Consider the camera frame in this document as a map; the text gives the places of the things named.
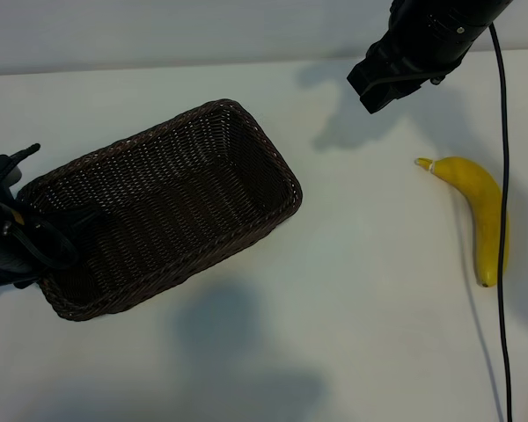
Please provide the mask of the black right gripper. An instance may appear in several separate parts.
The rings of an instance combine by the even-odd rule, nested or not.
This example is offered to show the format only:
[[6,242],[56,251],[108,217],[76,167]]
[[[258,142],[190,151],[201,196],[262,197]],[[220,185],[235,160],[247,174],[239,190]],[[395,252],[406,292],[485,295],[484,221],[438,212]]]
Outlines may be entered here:
[[460,1],[393,1],[388,29],[347,80],[369,113],[446,76],[462,60]]

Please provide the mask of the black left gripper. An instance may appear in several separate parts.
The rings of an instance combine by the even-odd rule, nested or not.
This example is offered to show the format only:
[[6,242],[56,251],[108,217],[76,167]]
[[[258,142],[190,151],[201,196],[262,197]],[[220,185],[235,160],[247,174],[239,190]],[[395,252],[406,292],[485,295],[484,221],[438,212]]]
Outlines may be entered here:
[[[39,212],[0,186],[0,269],[66,269],[80,258],[79,238],[104,215],[101,208]],[[16,273],[13,286],[25,289],[39,273]]]

